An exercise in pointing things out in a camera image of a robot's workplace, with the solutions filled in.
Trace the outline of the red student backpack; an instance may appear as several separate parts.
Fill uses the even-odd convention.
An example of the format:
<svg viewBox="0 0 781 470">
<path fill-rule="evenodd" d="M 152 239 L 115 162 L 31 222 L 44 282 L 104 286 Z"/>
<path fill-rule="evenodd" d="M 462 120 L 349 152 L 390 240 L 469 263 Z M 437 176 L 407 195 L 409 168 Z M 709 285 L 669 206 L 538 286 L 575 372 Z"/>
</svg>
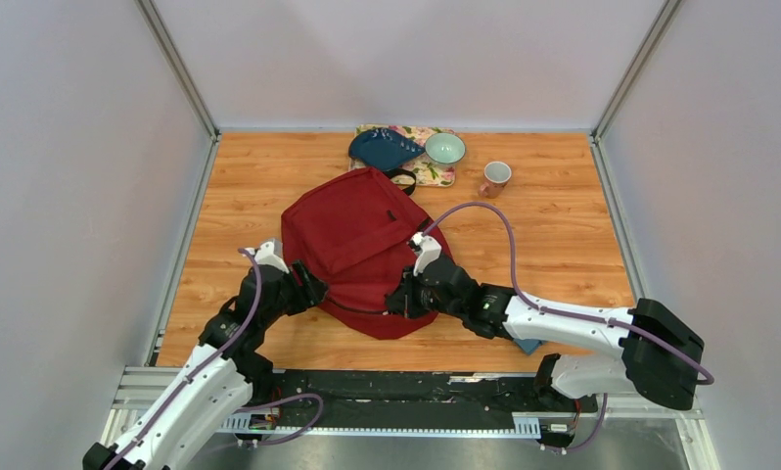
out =
<svg viewBox="0 0 781 470">
<path fill-rule="evenodd" d="M 282 212 L 286 262 L 301 261 L 328 285 L 321 309 L 379 340 L 402 338 L 437 314 L 407 319 L 386 312 L 386 297 L 414 263 L 411 237 L 432 218 L 382 172 L 348 171 L 306 193 Z"/>
</svg>

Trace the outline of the blue leather wallet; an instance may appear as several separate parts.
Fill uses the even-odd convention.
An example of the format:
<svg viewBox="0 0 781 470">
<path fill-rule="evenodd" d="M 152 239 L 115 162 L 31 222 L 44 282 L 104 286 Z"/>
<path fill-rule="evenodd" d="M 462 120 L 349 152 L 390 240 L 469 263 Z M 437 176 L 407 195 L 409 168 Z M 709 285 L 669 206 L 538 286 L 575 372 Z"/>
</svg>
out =
<svg viewBox="0 0 781 470">
<path fill-rule="evenodd" d="M 544 342 L 536 339 L 515 339 L 514 343 L 526 354 L 535 353 Z"/>
</svg>

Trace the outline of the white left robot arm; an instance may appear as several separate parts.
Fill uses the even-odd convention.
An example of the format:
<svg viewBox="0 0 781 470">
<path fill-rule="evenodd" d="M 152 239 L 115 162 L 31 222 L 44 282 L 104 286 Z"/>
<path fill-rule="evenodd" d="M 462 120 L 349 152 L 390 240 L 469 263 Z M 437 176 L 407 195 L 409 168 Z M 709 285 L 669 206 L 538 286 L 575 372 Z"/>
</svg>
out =
<svg viewBox="0 0 781 470">
<path fill-rule="evenodd" d="M 257 353 L 266 330 L 285 315 L 318 306 L 327 292 L 300 261 L 287 268 L 254 263 L 161 396 L 114 443 L 89 448 L 83 468 L 185 467 L 230 415 L 271 400 L 273 364 Z"/>
</svg>

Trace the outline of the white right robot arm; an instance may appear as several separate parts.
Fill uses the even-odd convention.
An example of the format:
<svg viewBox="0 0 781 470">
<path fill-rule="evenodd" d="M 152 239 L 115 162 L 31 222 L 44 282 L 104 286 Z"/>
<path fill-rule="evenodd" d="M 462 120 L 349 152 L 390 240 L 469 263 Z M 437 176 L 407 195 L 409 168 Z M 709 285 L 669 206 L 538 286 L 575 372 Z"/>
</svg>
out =
<svg viewBox="0 0 781 470">
<path fill-rule="evenodd" d="M 533 395 L 548 410 L 584 396 L 635 392 L 662 407 L 686 411 L 697 387 L 712 383 L 701 365 L 702 338 L 652 299 L 614 308 L 548 301 L 513 287 L 479 283 L 441 256 L 422 269 L 404 268 L 386 306 L 408 319 L 444 313 L 484 338 L 588 350 L 584 357 L 552 353 L 542 359 Z"/>
</svg>

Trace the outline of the floral rectangular tray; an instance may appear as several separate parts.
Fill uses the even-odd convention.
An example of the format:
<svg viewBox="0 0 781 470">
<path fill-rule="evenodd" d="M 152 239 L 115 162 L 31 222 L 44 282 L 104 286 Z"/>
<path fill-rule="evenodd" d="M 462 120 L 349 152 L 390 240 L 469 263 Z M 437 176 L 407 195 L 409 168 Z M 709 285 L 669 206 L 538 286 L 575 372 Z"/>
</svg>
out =
<svg viewBox="0 0 781 470">
<path fill-rule="evenodd" d="M 407 125 L 380 125 L 380 124 L 362 124 L 356 127 L 355 136 L 368 129 L 387 127 L 393 129 L 405 137 L 415 140 L 418 144 L 425 147 L 426 140 L 435 133 L 447 132 L 456 134 L 451 129 L 426 127 L 426 126 L 407 126 Z M 350 158 L 350 169 L 358 169 L 367 166 L 359 160 Z M 421 156 L 403 164 L 402 166 L 383 171 L 396 184 L 411 183 L 416 186 L 450 186 L 456 179 L 456 164 L 442 165 L 433 162 L 426 152 Z"/>
</svg>

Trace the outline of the pink patterned mug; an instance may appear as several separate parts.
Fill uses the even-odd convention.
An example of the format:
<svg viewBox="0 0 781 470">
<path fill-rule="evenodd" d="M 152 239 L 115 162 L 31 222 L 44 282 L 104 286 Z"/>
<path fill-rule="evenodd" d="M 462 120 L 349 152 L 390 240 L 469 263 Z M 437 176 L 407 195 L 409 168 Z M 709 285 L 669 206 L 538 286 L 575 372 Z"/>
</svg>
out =
<svg viewBox="0 0 781 470">
<path fill-rule="evenodd" d="M 512 178 L 512 168 L 503 162 L 490 162 L 483 169 L 484 182 L 478 194 L 484 198 L 498 197 Z"/>
</svg>

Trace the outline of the pale green ceramic bowl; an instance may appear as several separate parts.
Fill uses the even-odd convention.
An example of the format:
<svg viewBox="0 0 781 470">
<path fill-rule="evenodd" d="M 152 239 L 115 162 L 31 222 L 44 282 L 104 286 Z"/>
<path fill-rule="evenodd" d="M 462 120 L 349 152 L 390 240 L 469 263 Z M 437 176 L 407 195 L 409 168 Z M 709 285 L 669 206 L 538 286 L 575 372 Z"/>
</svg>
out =
<svg viewBox="0 0 781 470">
<path fill-rule="evenodd" d="M 438 165 L 455 165 L 466 155 L 466 144 L 453 133 L 438 132 L 425 142 L 428 157 Z"/>
</svg>

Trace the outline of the dark blue leaf plate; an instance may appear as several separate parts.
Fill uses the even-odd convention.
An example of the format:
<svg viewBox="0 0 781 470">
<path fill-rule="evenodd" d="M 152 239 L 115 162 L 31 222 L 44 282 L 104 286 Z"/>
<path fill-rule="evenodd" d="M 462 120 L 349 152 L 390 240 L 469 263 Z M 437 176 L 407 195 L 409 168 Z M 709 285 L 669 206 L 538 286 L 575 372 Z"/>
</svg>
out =
<svg viewBox="0 0 781 470">
<path fill-rule="evenodd" d="M 352 159 L 380 171 L 398 168 L 425 152 L 423 145 L 387 127 L 358 133 L 348 147 Z"/>
</svg>

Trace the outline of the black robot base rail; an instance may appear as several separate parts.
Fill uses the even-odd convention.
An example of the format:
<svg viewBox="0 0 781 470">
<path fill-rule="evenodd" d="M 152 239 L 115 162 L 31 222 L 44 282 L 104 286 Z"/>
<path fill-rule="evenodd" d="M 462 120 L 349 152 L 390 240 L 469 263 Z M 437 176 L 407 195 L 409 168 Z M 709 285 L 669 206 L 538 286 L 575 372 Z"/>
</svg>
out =
<svg viewBox="0 0 781 470">
<path fill-rule="evenodd" d="M 262 427 L 290 434 L 495 436 L 569 444 L 593 396 L 568 399 L 531 373 L 288 369 L 264 379 L 248 403 Z"/>
</svg>

